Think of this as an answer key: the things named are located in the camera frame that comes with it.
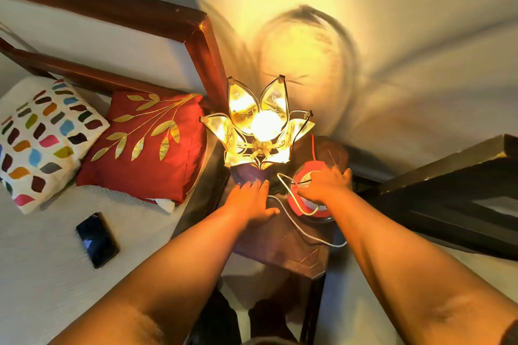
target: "red object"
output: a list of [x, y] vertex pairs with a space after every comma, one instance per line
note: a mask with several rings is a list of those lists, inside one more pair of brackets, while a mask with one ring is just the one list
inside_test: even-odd
[[[107, 115], [111, 126], [95, 142], [83, 160], [76, 183], [77, 185], [99, 185], [110, 190], [126, 192], [147, 202], [149, 198], [163, 198], [181, 204], [196, 181], [207, 145], [206, 128], [199, 122], [200, 116], [204, 115], [200, 106], [202, 96], [198, 95], [181, 106], [172, 108], [160, 116], [152, 126], [157, 119], [154, 118], [145, 123], [146, 120], [160, 113], [160, 111], [156, 113], [152, 111], [175, 104], [176, 101], [185, 99], [187, 95], [170, 97], [161, 95], [160, 102], [140, 111], [136, 108], [146, 102], [130, 100], [128, 95], [133, 98], [139, 95], [149, 102], [148, 93], [120, 91], [113, 93]], [[113, 121], [123, 115], [134, 117], [124, 122]], [[151, 136], [158, 126], [172, 119], [178, 126], [180, 134], [178, 142], [167, 129]], [[117, 159], [115, 159], [115, 150], [118, 139], [107, 139], [116, 132], [128, 134], [126, 145]], [[160, 147], [166, 136], [169, 137], [169, 150], [160, 161]], [[132, 161], [134, 147], [142, 137], [145, 137], [144, 148]], [[92, 161], [94, 155], [106, 147], [110, 148], [101, 157]]]
[[[327, 167], [326, 163], [323, 162], [323, 161], [308, 161], [304, 164], [304, 166], [302, 167], [302, 170], [297, 173], [295, 175], [295, 177], [293, 178], [297, 183], [300, 183], [302, 181], [302, 178], [307, 175], [309, 172], [312, 172], [312, 171], [320, 171], [322, 170], [323, 168]], [[302, 198], [298, 195], [298, 189], [299, 187], [293, 183], [292, 186], [291, 186], [291, 191], [293, 192], [293, 194], [295, 195], [295, 198], [297, 199], [297, 202], [298, 204], [301, 206], [301, 208], [306, 212], [306, 213], [311, 213], [312, 211], [314, 211], [314, 208], [310, 208], [308, 207], [304, 201], [302, 200]], [[293, 212], [298, 215], [299, 217], [300, 216], [305, 216], [304, 213], [302, 213], [300, 211], [300, 209], [297, 207], [293, 197], [291, 196], [291, 194], [288, 195], [288, 204], [289, 206], [291, 207], [291, 209], [293, 210]], [[331, 215], [331, 213], [329, 212], [329, 210], [321, 210], [321, 211], [317, 211], [313, 217], [317, 217], [317, 218], [325, 218], [325, 217], [329, 217]]]

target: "red cushion with gold leaves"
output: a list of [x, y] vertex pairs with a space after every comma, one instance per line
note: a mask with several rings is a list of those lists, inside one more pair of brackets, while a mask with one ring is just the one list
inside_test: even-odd
[[115, 92], [111, 126], [84, 159], [77, 185], [99, 185], [136, 198], [185, 200], [202, 165], [207, 133], [200, 94], [163, 97]]

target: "colorful patterned cushion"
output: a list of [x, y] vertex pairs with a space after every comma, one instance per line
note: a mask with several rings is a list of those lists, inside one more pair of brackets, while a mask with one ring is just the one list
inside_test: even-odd
[[0, 179], [30, 213], [74, 177], [108, 122], [65, 80], [29, 77], [0, 100]]
[[103, 133], [84, 159], [77, 185], [99, 185], [149, 202], [185, 200], [202, 165], [207, 133], [200, 94], [116, 92]]

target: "person's left hand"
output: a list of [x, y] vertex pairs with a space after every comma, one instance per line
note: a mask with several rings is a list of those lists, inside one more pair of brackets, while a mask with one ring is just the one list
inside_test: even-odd
[[256, 180], [254, 184], [246, 182], [243, 186], [237, 184], [227, 197], [224, 207], [237, 216], [245, 216], [247, 226], [262, 225], [280, 213], [276, 207], [266, 208], [269, 187], [268, 180], [264, 183]]

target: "phone screen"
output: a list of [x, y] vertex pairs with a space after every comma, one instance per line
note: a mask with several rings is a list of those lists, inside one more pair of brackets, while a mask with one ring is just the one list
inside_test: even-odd
[[100, 268], [119, 252], [119, 247], [108, 230], [101, 213], [89, 216], [76, 226], [76, 230], [94, 268]]

